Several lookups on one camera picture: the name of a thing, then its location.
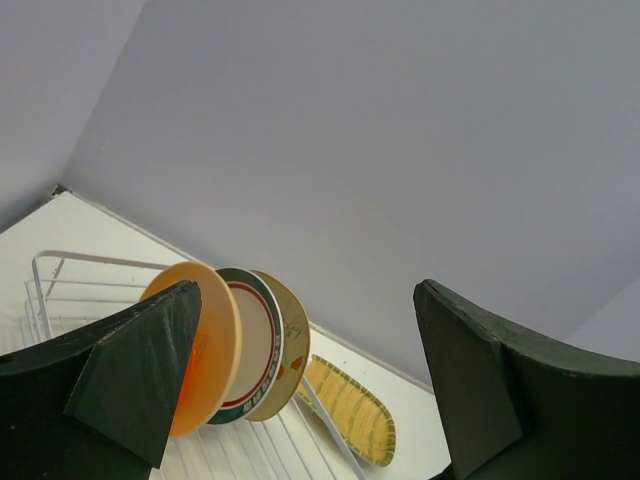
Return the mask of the white wire dish rack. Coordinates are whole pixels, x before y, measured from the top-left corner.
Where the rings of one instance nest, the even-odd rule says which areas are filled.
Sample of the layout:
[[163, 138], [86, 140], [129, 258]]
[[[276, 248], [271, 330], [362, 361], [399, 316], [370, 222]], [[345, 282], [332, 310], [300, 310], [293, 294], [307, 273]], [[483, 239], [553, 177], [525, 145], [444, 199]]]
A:
[[[167, 263], [43, 250], [25, 283], [26, 344], [97, 321], [136, 302]], [[265, 422], [202, 427], [168, 442], [153, 479], [363, 479], [365, 471], [326, 412], [313, 426], [293, 398]]]

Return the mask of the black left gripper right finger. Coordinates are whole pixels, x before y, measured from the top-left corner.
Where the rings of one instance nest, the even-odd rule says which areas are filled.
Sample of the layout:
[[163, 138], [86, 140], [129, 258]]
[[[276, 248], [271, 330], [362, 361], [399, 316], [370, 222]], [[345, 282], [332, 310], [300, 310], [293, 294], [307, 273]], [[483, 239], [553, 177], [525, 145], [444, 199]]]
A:
[[445, 479], [635, 479], [639, 365], [554, 340], [426, 279], [413, 302]]

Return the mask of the plain beige plate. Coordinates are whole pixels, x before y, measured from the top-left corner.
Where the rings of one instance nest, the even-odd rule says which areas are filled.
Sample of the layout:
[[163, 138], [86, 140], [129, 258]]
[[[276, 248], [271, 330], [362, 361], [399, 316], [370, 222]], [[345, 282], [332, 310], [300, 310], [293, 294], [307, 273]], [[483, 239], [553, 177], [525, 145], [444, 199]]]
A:
[[141, 294], [146, 299], [183, 280], [200, 289], [197, 334], [206, 336], [188, 397], [177, 403], [169, 435], [183, 436], [205, 425], [229, 393], [237, 373], [242, 330], [238, 307], [230, 288], [210, 266], [197, 262], [174, 264], [154, 277]]

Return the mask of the orange plate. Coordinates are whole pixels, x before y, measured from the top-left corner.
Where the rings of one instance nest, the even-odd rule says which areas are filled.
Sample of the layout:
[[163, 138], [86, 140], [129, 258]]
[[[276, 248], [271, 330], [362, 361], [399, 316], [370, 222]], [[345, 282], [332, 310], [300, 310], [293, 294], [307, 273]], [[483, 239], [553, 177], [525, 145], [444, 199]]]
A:
[[206, 336], [204, 334], [197, 334], [192, 345], [178, 403], [182, 403], [189, 395], [196, 375], [197, 365], [200, 361], [201, 350], [204, 348], [205, 344]]

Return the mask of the large cream bird plate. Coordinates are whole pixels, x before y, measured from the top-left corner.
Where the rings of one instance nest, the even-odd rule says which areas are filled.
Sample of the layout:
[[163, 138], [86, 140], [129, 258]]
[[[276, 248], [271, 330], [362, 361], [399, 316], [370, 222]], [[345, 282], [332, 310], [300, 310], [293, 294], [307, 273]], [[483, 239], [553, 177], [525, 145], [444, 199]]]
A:
[[254, 270], [271, 289], [283, 320], [283, 355], [274, 385], [266, 399], [248, 415], [249, 421], [265, 421], [279, 413], [292, 399], [310, 358], [311, 333], [307, 313], [295, 293], [272, 275]]

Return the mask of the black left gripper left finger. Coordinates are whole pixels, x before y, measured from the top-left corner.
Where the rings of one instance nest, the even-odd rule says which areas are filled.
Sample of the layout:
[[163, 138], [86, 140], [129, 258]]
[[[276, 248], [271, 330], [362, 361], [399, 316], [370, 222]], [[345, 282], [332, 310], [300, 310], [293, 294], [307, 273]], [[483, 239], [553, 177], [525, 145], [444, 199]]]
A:
[[201, 311], [181, 281], [1, 358], [4, 479], [147, 479], [160, 466]]

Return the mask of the woven bamboo tray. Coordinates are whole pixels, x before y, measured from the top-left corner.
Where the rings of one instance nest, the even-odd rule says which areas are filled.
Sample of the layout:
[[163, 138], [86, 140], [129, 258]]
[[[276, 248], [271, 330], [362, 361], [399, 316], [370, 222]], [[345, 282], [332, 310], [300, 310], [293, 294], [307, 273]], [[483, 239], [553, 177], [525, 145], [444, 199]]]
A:
[[396, 452], [396, 425], [388, 408], [361, 383], [313, 354], [305, 378], [349, 448], [388, 467]]

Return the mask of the white plate green red rim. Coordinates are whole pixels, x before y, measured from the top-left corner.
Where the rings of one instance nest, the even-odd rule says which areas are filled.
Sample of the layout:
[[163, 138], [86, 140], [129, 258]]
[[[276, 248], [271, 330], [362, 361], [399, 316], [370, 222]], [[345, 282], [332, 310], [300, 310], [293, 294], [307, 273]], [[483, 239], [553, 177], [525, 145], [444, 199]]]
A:
[[266, 400], [284, 355], [284, 325], [272, 289], [258, 273], [225, 267], [217, 270], [238, 307], [242, 341], [237, 373], [224, 402], [210, 425], [248, 418]]

